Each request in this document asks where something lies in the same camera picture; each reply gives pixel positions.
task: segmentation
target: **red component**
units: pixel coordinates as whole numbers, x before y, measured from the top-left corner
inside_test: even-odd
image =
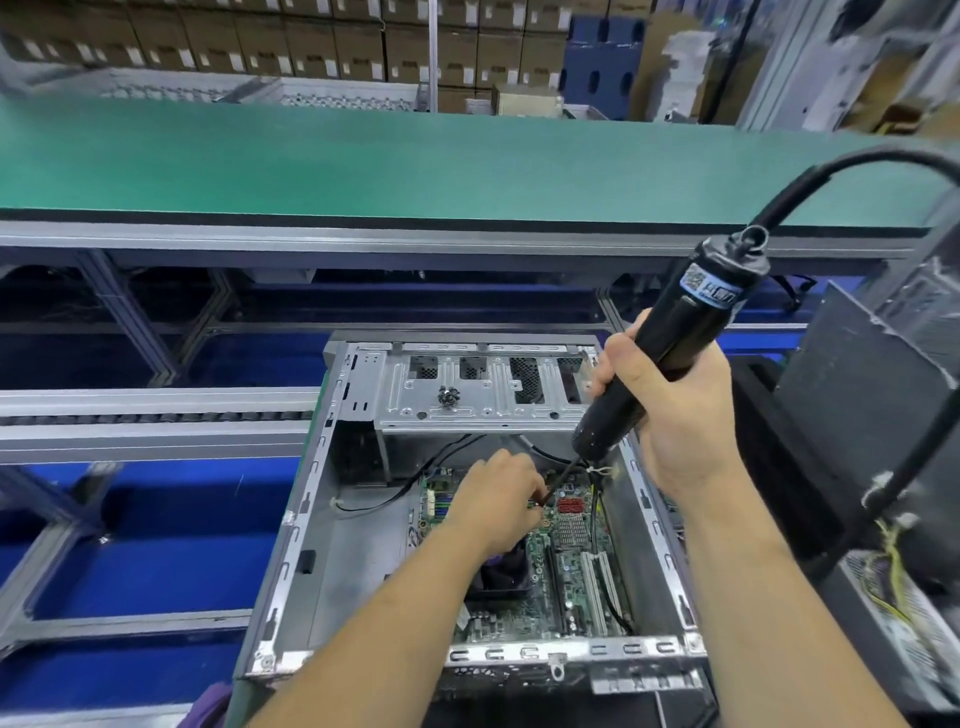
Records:
[[[558,513],[583,513],[585,510],[584,500],[578,497],[557,498]]]

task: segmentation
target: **motherboard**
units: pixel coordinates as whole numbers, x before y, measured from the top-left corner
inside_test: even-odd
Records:
[[[557,477],[541,474],[547,483]],[[410,546],[444,521],[465,475],[441,468],[420,480]],[[594,497],[587,474],[572,473],[543,510],[540,525],[509,553],[481,567],[465,600],[469,620],[460,621],[454,643],[625,634],[610,604],[629,625],[628,604],[607,520],[600,502],[593,510]]]

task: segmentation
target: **hand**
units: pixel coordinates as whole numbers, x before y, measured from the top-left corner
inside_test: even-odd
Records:
[[[528,508],[533,494],[546,496],[543,478],[530,455],[499,449],[473,463],[447,510],[444,525],[466,531],[485,558],[506,553],[543,518],[543,509]]]
[[[709,483],[745,476],[733,428],[730,362],[714,342],[686,376],[667,381],[634,344],[647,313],[607,340],[590,392],[599,397],[616,374],[643,404],[647,417],[639,435],[647,473],[683,507]]]

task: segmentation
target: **qr code label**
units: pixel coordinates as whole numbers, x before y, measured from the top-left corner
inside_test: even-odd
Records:
[[[708,273],[696,263],[690,263],[680,278],[681,288],[691,296],[714,308],[732,308],[743,293],[742,288]]]

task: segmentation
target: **ventilation hole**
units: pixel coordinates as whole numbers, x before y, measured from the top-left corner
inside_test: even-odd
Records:
[[[437,378],[437,357],[436,356],[411,356],[410,371],[407,373],[408,379],[436,379]]]
[[[486,379],[487,378],[487,357],[486,356],[461,356],[460,357],[460,379]]]
[[[564,383],[566,401],[570,404],[582,404],[580,390],[577,388],[577,374],[584,365],[582,356],[558,356],[557,366],[560,368],[560,379]]]
[[[533,356],[511,356],[510,374],[520,380],[520,390],[514,392],[517,404],[543,404],[543,387],[537,359]]]

